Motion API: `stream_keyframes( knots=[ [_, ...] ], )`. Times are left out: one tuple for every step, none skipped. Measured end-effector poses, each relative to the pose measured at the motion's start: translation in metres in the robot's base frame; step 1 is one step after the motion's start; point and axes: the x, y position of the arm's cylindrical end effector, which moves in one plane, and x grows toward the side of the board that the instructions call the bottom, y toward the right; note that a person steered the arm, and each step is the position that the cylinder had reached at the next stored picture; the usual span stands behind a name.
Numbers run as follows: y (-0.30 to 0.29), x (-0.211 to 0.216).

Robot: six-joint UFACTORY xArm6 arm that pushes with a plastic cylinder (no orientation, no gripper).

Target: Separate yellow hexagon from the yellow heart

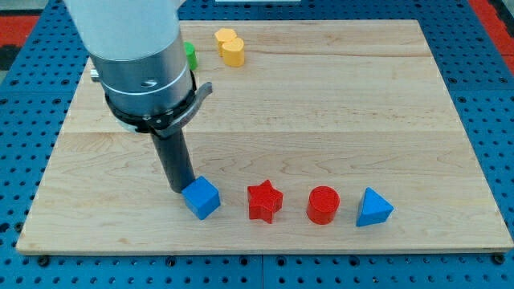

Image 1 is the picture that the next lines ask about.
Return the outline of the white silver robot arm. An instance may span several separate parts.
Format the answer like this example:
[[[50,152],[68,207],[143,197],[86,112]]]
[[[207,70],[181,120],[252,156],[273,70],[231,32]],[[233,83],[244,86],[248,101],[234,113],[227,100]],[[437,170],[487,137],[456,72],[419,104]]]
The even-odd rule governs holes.
[[[168,138],[212,92],[195,86],[178,0],[64,0],[104,89],[127,129]]]

